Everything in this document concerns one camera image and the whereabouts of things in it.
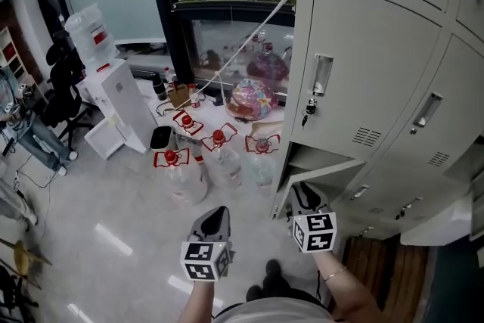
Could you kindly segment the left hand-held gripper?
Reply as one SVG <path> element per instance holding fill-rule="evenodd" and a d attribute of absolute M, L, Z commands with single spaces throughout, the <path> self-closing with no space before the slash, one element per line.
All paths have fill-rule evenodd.
<path fill-rule="evenodd" d="M 232 262 L 231 217 L 216 207 L 199 217 L 181 244 L 180 263 L 192 281 L 219 281 Z"/>

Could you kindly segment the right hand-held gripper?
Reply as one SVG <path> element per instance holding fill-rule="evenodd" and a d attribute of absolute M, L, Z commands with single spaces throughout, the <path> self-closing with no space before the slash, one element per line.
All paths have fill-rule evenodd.
<path fill-rule="evenodd" d="M 300 251 L 332 250 L 337 236 L 337 217 L 326 195 L 306 182 L 293 184 L 289 195 L 292 236 Z"/>

